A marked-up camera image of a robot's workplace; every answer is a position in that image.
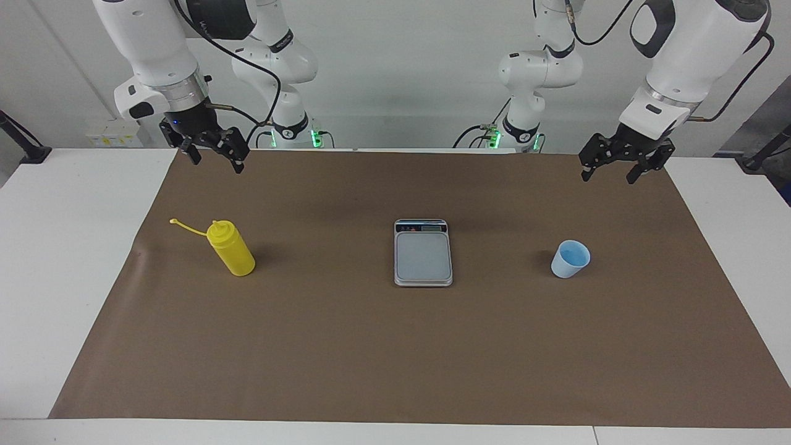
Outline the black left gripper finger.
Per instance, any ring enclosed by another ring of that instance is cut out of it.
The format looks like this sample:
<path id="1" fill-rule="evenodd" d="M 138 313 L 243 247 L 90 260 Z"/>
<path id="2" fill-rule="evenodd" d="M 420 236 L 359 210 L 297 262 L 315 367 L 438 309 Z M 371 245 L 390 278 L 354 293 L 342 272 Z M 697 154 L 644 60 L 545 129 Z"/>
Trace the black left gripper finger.
<path id="1" fill-rule="evenodd" d="M 610 138 L 603 135 L 591 136 L 588 143 L 579 152 L 579 160 L 582 165 L 582 180 L 589 181 L 599 167 L 611 163 L 610 148 Z"/>
<path id="2" fill-rule="evenodd" d="M 651 170 L 661 170 L 675 152 L 674 145 L 661 145 L 650 155 L 639 155 L 635 166 L 625 176 L 627 183 L 633 185 L 641 175 Z"/>

